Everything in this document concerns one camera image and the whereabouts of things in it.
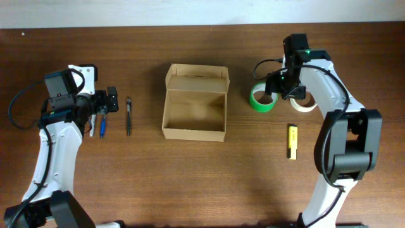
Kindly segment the beige masking tape roll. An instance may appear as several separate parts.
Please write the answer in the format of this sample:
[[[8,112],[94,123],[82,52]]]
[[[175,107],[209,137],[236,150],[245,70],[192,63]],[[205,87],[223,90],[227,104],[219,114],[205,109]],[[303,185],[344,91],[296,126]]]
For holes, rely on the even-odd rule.
[[[308,98],[308,101],[306,104],[300,104],[299,101],[297,101],[296,99],[292,99],[290,98],[290,104],[291,106],[302,113],[307,113],[307,112],[311,112],[313,111],[318,104],[315,102],[315,99],[313,98],[313,96],[310,93],[306,94],[306,98]]]

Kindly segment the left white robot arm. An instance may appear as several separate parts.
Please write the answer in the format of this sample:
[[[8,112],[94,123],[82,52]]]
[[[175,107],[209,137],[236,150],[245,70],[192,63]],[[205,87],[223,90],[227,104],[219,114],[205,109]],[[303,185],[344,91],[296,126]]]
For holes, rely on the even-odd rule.
[[[97,90],[95,65],[69,65],[44,77],[49,97],[40,118],[40,151],[31,183],[19,205],[6,209],[6,227],[41,227],[54,220],[58,227],[95,227],[73,195],[75,162],[85,125],[94,115],[117,112],[115,87]]]

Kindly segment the green tape roll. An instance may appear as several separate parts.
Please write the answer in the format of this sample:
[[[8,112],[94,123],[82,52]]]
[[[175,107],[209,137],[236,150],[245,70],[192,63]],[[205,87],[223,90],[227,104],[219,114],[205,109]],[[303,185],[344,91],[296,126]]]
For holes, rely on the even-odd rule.
[[[278,94],[277,93],[271,93],[268,95],[265,93],[266,89],[266,83],[265,82],[260,82],[256,85],[253,86],[250,96],[249,96],[249,104],[251,107],[257,111],[257,112],[269,112],[270,110],[273,109],[275,106],[276,102],[278,101]],[[271,102],[265,102],[262,103],[261,99],[264,98],[265,96],[268,96],[271,98]]]

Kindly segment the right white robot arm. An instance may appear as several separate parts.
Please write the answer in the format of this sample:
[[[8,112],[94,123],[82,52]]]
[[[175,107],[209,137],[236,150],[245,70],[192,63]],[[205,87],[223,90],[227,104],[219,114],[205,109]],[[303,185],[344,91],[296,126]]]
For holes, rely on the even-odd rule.
[[[311,200],[296,227],[335,227],[352,188],[377,163],[382,116],[357,101],[324,49],[311,49],[306,34],[283,40],[282,68],[266,77],[267,93],[304,99],[309,92],[323,116],[314,147],[319,173]]]

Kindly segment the yellow black utility knife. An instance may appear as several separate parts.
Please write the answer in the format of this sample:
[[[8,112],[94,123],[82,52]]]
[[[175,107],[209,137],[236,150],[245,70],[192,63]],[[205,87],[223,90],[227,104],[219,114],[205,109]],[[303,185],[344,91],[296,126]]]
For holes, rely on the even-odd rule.
[[[288,152],[287,158],[290,160],[297,159],[297,138],[298,138],[298,127],[297,125],[288,124]]]

